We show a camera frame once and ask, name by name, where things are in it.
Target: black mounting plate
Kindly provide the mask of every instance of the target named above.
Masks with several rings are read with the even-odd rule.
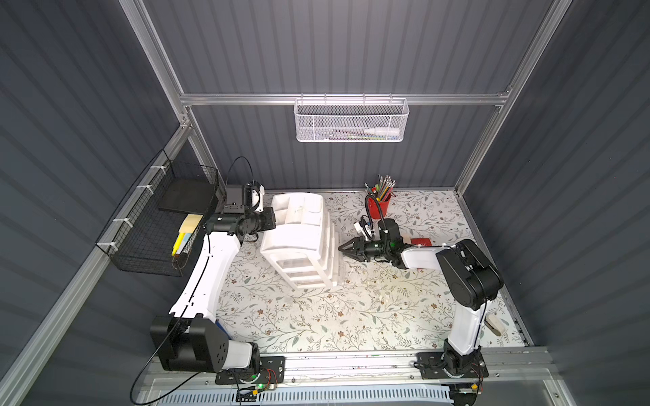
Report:
[[[440,363],[443,354],[444,351],[440,350],[440,351],[428,352],[428,353],[417,353],[415,354],[415,356],[417,358],[417,362],[419,362],[421,365],[436,365]],[[481,373],[483,374],[483,378],[485,379],[489,376],[488,368],[486,366],[485,361],[483,360],[483,354],[480,354],[479,357],[480,357],[479,365],[481,365]],[[452,376],[449,376],[442,366],[433,366],[431,368],[421,369],[420,375],[422,375],[422,379],[454,378]],[[462,376],[462,378],[478,378],[478,376],[476,376],[474,371],[469,370],[469,372],[464,376]]]
[[[284,369],[285,369],[285,357],[260,357],[259,358],[262,365],[260,365],[259,378],[255,383],[267,383],[268,382],[268,371],[272,370],[275,374],[271,374],[271,383],[282,383],[284,381]],[[239,385],[246,386],[246,383],[241,382],[241,379],[248,381],[249,376],[243,376],[242,374],[234,373],[236,377],[240,379]],[[235,379],[233,374],[230,371],[224,370],[217,373],[216,378],[214,379],[216,385],[234,385]]]

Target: red wire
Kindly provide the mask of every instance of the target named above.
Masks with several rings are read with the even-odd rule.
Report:
[[[271,372],[273,372],[273,376],[274,376],[275,379],[276,379],[276,386],[277,386],[277,385],[278,385],[278,376],[276,375],[276,372],[275,372],[274,370],[271,370]]]
[[[271,384],[271,371],[267,368],[266,372],[268,373],[268,382],[266,383],[266,388],[268,388],[268,386]]]

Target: white wire mesh basket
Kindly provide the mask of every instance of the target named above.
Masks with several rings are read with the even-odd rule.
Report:
[[[408,118],[406,99],[323,97],[296,99],[300,142],[400,142]]]

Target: red booklet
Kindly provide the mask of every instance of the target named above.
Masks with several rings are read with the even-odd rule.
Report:
[[[424,247],[432,247],[431,240],[429,238],[411,238],[411,244],[420,245]]]

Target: red pencil cup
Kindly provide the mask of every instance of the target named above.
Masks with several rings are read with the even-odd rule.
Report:
[[[370,210],[370,217],[374,218],[375,220],[379,220],[380,218],[382,218],[379,215],[379,209],[377,209],[377,204],[376,203],[378,203],[379,207],[382,208],[383,216],[386,217],[386,214],[388,213],[388,203],[391,202],[391,197],[392,197],[392,193],[388,193],[388,198],[385,201],[377,202],[376,199],[370,199],[370,201],[368,202],[368,209]]]

